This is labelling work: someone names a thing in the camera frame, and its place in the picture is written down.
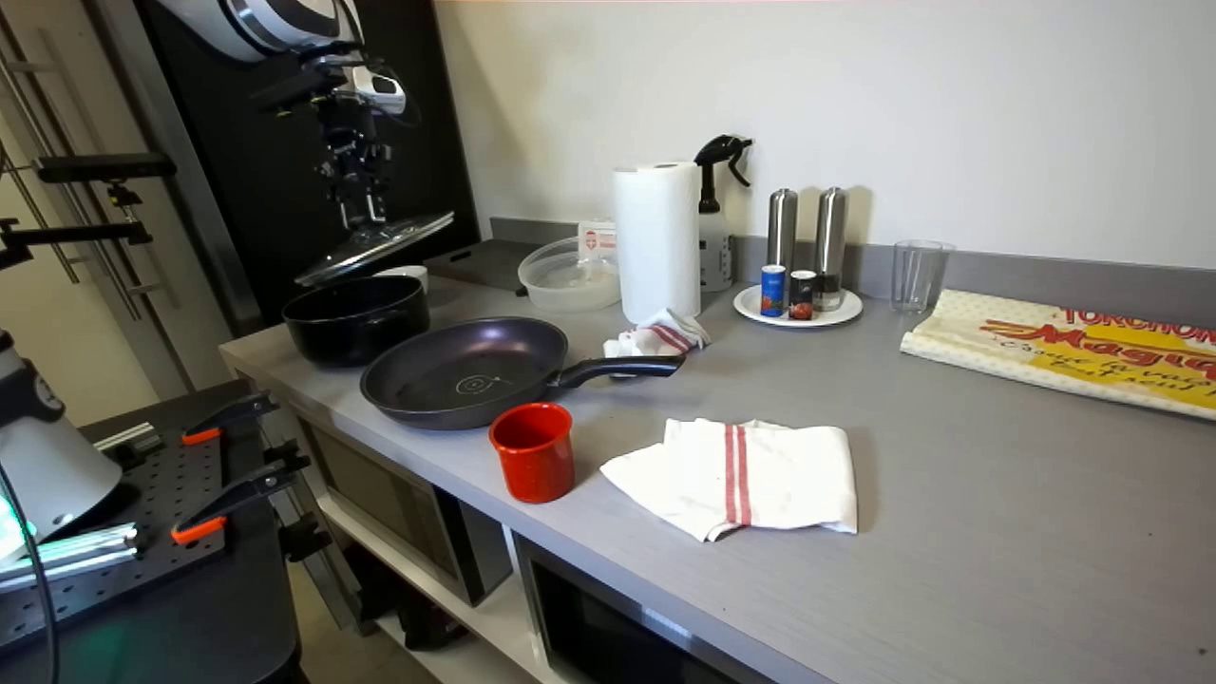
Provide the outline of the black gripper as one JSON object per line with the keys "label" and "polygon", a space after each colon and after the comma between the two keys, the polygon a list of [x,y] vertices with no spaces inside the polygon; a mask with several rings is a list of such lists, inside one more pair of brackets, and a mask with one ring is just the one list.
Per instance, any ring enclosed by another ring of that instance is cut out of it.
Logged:
{"label": "black gripper", "polygon": [[367,220],[388,225],[388,194],[391,194],[391,149],[380,140],[375,120],[398,118],[410,101],[407,88],[367,67],[365,62],[318,62],[318,88],[310,93],[310,110],[322,128],[325,149],[325,183],[337,209],[342,230],[355,230],[355,156],[367,156]]}

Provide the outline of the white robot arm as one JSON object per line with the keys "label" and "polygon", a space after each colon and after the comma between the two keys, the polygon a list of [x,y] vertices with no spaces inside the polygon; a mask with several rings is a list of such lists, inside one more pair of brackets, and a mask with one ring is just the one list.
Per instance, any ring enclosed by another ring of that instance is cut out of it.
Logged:
{"label": "white robot arm", "polygon": [[157,0],[218,52],[253,66],[289,62],[296,74],[261,90],[271,110],[308,101],[322,134],[322,176],[344,230],[388,220],[388,143],[380,118],[398,118],[407,88],[374,67],[348,0]]}

